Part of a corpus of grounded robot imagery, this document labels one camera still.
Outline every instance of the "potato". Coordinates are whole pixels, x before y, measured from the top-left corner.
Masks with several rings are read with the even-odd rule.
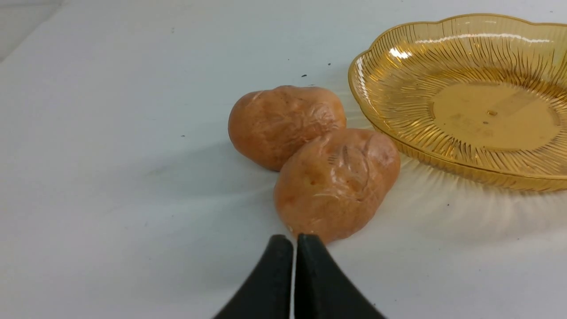
[[[362,229],[399,172],[400,154],[386,135],[333,131],[307,143],[285,163],[274,203],[294,236],[317,234],[327,244]]]
[[[313,138],[345,127],[338,96],[314,86],[287,85],[248,93],[237,101],[229,117],[234,148],[274,171]]]

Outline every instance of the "white backdrop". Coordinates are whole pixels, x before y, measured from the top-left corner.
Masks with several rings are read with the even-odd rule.
[[[567,23],[552,0],[68,1],[0,64],[0,317],[211,317],[286,233],[277,175],[230,145],[233,103],[314,84],[364,127],[351,60],[471,12]],[[390,319],[563,318],[566,205],[406,158],[329,250]]]

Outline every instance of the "wrinkled potato skin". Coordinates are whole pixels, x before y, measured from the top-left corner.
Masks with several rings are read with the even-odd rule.
[[[280,219],[294,236],[327,244],[372,219],[400,172],[400,154],[386,135],[364,129],[327,133],[283,166],[274,189]]]
[[[345,127],[338,96],[314,86],[280,86],[248,93],[237,101],[229,117],[234,148],[274,171],[305,143]]]

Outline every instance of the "brown potato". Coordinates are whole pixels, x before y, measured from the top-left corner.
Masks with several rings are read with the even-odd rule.
[[[229,117],[234,148],[274,171],[313,138],[345,127],[341,100],[315,86],[287,85],[248,93],[237,101]]]
[[[400,172],[400,154],[384,134],[342,129],[316,138],[283,166],[274,202],[294,236],[324,243],[347,238],[372,219]]]

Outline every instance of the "amber plate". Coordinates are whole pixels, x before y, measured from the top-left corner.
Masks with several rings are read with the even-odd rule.
[[[354,59],[349,84],[411,157],[495,186],[567,188],[567,24],[494,14],[402,24]]]

